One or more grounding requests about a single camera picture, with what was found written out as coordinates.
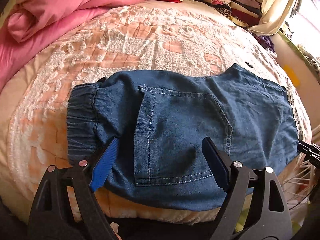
metal rivet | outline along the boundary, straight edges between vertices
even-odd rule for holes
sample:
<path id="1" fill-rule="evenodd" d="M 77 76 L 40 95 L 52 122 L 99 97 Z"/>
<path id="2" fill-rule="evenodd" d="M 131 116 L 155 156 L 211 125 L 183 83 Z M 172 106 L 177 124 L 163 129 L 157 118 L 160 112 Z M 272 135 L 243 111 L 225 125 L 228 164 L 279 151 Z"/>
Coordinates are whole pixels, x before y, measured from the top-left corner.
<path id="1" fill-rule="evenodd" d="M 271 167 L 266 167 L 266 172 L 273 173 L 273 169 Z"/>
<path id="2" fill-rule="evenodd" d="M 237 168 L 241 168 L 242 167 L 242 163 L 241 162 L 234 162 L 233 166 L 237 167 Z"/>
<path id="3" fill-rule="evenodd" d="M 82 161 L 79 162 L 79 166 L 80 167 L 85 167 L 87 165 L 88 165 L 88 162 L 86 160 L 82 160 Z"/>
<path id="4" fill-rule="evenodd" d="M 56 169 L 56 167 L 55 167 L 54 165 L 51 165 L 51 166 L 48 167 L 48 171 L 49 171 L 49 172 L 52 172 L 52 171 L 54 171 L 55 169 Z"/>

back pocket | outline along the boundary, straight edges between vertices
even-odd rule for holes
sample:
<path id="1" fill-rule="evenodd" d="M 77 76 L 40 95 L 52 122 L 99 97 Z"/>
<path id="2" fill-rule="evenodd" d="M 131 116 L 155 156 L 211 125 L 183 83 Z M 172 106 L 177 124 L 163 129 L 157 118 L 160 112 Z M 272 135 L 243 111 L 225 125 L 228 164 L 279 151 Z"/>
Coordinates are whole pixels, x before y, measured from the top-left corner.
<path id="1" fill-rule="evenodd" d="M 212 176 L 201 151 L 210 136 L 229 153 L 232 127 L 213 94 L 139 87 L 134 134 L 137 186 L 172 185 Z"/>

white stitching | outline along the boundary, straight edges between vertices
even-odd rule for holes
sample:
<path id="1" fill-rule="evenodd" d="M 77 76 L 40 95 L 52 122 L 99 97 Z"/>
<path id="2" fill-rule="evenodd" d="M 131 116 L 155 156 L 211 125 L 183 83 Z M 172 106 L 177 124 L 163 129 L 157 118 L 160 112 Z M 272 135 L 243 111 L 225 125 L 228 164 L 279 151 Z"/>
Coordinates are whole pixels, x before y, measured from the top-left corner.
<path id="1" fill-rule="evenodd" d="M 200 179 L 205 179 L 208 177 L 212 177 L 213 175 L 209 175 L 206 177 L 198 178 L 198 179 L 192 179 L 192 180 L 187 180 L 187 181 L 182 181 L 182 182 L 176 182 L 176 183 L 164 183 L 164 184 L 153 184 L 153 186 L 164 186 L 164 185 L 175 185 L 175 184 L 182 184 L 182 183 L 187 183 L 187 182 L 192 182 Z M 149 183 L 136 183 L 136 185 L 150 185 Z"/>
<path id="2" fill-rule="evenodd" d="M 149 135 L 150 135 L 150 129 L 151 129 L 151 121 L 152 121 L 152 117 L 153 117 L 153 111 L 155 109 L 155 103 L 156 103 L 156 97 L 153 94 L 152 90 L 151 93 L 153 95 L 153 97 L 155 98 L 155 100 L 153 101 L 153 108 L 152 108 L 152 113 L 151 113 L 151 118 L 150 118 L 150 125 L 149 125 L 149 131 L 148 131 L 148 169 L 149 169 L 149 184 L 151 184 L 150 182 L 150 145 L 149 145 Z"/>
<path id="3" fill-rule="evenodd" d="M 141 89 L 142 89 L 142 90 L 145 90 L 145 88 L 150 88 L 150 89 L 151 89 L 151 91 L 152 91 L 152 89 L 156 89 L 156 90 L 167 90 L 167 91 L 174 92 L 174 93 L 197 94 L 197 95 L 210 95 L 210 96 L 211 96 L 211 94 L 205 94 L 205 93 L 180 92 L 180 91 L 174 91 L 174 90 L 165 89 L 165 88 L 153 88 L 153 87 L 146 87 L 146 86 L 144 86 L 144 87 L 143 87 L 143 88 L 141 88 Z"/>
<path id="4" fill-rule="evenodd" d="M 171 95 L 171 94 L 166 94 L 166 93 L 159 93 L 159 92 L 154 92 L 154 91 L 149 91 L 149 90 L 145 90 L 148 92 L 156 93 L 156 94 L 161 94 L 161 95 L 169 95 L 169 96 L 174 96 L 174 97 L 182 97 L 182 98 L 196 98 L 196 97 L 191 97 L 191 96 L 179 96 L 179 95 Z M 206 95 L 206 96 L 212 96 L 211 94 L 199 94 L 199 95 Z"/>
<path id="5" fill-rule="evenodd" d="M 209 171 L 204 171 L 204 172 L 201 172 L 201 173 L 191 174 L 191 175 L 186 175 L 186 176 L 182 176 L 182 177 L 175 177 L 175 178 L 159 178 L 159 179 L 180 179 L 180 178 L 185 178 L 185 177 L 191 177 L 191 176 L 200 175 L 200 174 L 203 174 L 203 173 L 206 173 L 206 172 L 209 172 Z"/>

jeans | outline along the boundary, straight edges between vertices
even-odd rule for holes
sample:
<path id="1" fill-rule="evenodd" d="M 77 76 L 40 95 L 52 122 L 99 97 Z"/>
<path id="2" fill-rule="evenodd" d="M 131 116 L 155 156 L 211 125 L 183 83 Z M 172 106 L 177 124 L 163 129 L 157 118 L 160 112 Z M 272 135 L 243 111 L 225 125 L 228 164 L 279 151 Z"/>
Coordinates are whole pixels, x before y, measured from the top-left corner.
<path id="1" fill-rule="evenodd" d="M 233 64 L 217 76 L 124 71 L 74 87 L 68 103 L 71 164 L 119 138 L 105 187 L 148 206 L 204 211 L 221 206 L 201 152 L 209 136 L 232 160 L 278 175 L 297 155 L 287 90 Z"/>

pink comforter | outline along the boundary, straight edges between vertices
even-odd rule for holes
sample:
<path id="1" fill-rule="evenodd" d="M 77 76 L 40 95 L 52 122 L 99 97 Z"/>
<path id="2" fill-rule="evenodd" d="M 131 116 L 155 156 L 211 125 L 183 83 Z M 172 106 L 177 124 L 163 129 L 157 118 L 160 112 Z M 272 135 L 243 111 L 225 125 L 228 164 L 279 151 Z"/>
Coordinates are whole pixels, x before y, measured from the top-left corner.
<path id="1" fill-rule="evenodd" d="M 0 29 L 0 92 L 38 52 L 109 8 L 144 0 L 18 0 Z"/>

